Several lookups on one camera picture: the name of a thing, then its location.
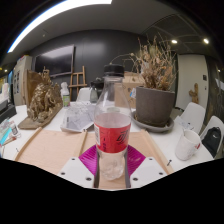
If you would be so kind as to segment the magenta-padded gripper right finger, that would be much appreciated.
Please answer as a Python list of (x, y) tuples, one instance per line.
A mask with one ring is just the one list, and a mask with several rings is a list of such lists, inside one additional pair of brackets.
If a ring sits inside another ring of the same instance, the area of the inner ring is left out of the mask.
[(140, 188), (165, 177), (167, 173), (154, 157), (145, 157), (128, 146), (125, 154), (125, 184), (127, 188)]

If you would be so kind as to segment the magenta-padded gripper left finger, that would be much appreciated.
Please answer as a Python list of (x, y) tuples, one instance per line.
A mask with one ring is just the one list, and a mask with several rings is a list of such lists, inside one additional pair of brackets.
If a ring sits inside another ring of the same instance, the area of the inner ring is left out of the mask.
[(98, 153), (93, 145), (79, 157), (71, 157), (58, 176), (84, 188), (99, 186)]

